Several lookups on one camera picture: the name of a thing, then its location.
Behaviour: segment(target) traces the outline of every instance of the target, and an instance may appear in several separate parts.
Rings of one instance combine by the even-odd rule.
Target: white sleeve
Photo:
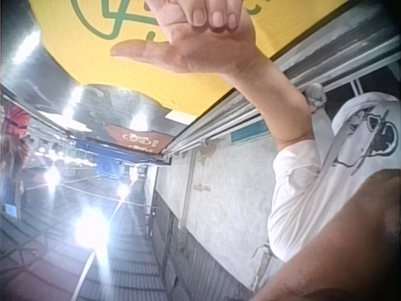
[[[273,162],[276,187],[268,221],[269,242],[282,261],[291,259],[305,240],[299,237],[305,195],[320,171],[320,157],[314,140],[305,140],[283,149]]]

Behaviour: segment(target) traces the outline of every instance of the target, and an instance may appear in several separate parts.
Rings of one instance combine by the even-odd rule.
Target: fingernail
[[[192,15],[192,19],[193,19],[195,26],[202,26],[206,22],[205,15],[204,15],[203,11],[201,11],[200,9],[197,9],[196,11],[194,11],[194,14]]]
[[[230,14],[230,16],[228,17],[228,27],[230,27],[231,29],[234,29],[235,27],[237,27],[237,16],[235,14]]]
[[[212,25],[215,27],[224,26],[223,14],[220,11],[215,11],[212,16]]]

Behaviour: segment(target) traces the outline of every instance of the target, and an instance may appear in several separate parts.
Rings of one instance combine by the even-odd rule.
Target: metal frame
[[[400,36],[380,4],[364,1],[329,22],[275,60],[300,90],[320,82],[325,90],[400,59]],[[262,118],[239,92],[233,92],[195,121],[164,150],[169,158]]]

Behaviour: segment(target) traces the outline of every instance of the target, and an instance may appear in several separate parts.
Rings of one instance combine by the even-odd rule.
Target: forearm
[[[260,111],[279,150],[314,139],[306,99],[264,55],[222,77]]]

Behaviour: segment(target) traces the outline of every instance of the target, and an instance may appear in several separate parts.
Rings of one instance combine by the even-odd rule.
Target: green logo
[[[130,4],[130,0],[121,0],[120,7],[118,8],[117,12],[110,11],[109,9],[109,0],[102,0],[102,16],[105,19],[114,19],[114,27],[111,33],[105,34],[94,28],[88,20],[84,17],[79,5],[78,5],[78,0],[71,0],[71,5],[73,6],[74,12],[78,19],[81,21],[81,23],[89,30],[91,33],[94,35],[98,36],[99,38],[102,38],[104,40],[114,40],[121,31],[121,27],[123,25],[124,21],[134,21],[134,22],[139,22],[139,23],[144,23],[144,24],[150,24],[150,25],[156,25],[158,26],[159,24],[157,23],[157,20],[155,18],[147,17],[147,16],[141,16],[139,14],[128,14],[127,9],[128,5]],[[261,12],[262,8],[259,5],[256,5],[254,9],[248,9],[248,13],[250,15],[255,15],[259,14]],[[146,40],[153,40],[155,38],[155,33],[153,31],[150,31],[146,37]]]

